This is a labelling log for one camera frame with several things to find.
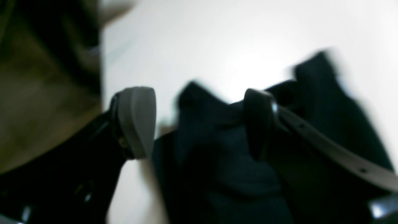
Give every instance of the dark cloth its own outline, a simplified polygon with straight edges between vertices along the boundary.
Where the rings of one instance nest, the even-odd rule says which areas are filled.
[[[68,16],[76,28],[85,47],[98,45],[98,28],[89,17],[80,0],[18,0],[19,10],[24,14],[32,31],[49,52],[59,61],[62,68],[76,81],[100,94],[98,74],[87,71],[74,51],[68,37],[64,18]]]
[[[363,112],[337,85],[324,53],[296,66],[295,76],[266,91],[338,144],[392,169]],[[243,102],[228,105],[190,83],[178,106],[178,130],[156,140],[152,157],[170,222],[293,223],[283,180],[249,153]],[[289,135],[275,139],[281,152],[288,149],[286,158],[304,148]]]

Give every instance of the dark navy fabric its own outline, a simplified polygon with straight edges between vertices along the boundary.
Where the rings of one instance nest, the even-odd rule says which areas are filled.
[[[295,76],[267,89],[279,105],[352,152],[392,169],[363,112],[337,85],[324,53],[296,66]],[[242,101],[228,105],[190,83],[178,107],[178,129],[157,139],[153,152],[170,222],[294,223],[276,171],[249,153]],[[283,136],[278,141],[296,147]]]

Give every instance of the dark clothing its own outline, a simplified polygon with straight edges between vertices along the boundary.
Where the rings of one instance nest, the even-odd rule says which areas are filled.
[[[296,66],[295,76],[296,81],[286,81],[266,91],[274,95],[279,105],[290,109],[336,143],[392,169],[376,133],[357,104],[341,91],[323,53]],[[181,93],[178,106],[178,130],[156,140],[152,157],[171,223],[288,224],[293,223],[293,219],[299,223],[314,215],[301,217],[292,212],[297,205],[286,200],[284,182],[274,166],[252,158],[242,101],[228,105],[190,83]],[[306,155],[307,147],[294,136],[281,133],[275,140],[280,143],[275,158],[284,153],[290,162],[289,158],[294,160]],[[305,160],[296,164],[302,165],[301,171],[306,170],[303,168]],[[308,164],[314,165],[308,170],[316,169],[318,163],[316,156],[308,159]],[[327,181],[330,179],[318,186],[325,187]],[[303,192],[311,191],[328,190],[305,189]],[[324,198],[330,198],[330,192],[333,189]],[[323,220],[314,218],[314,223]],[[339,217],[323,218],[332,222]]]
[[[42,44],[76,83],[100,94],[99,75],[83,68],[63,22],[64,17],[69,16],[84,46],[97,46],[98,28],[82,3],[79,0],[18,0],[18,8]]]

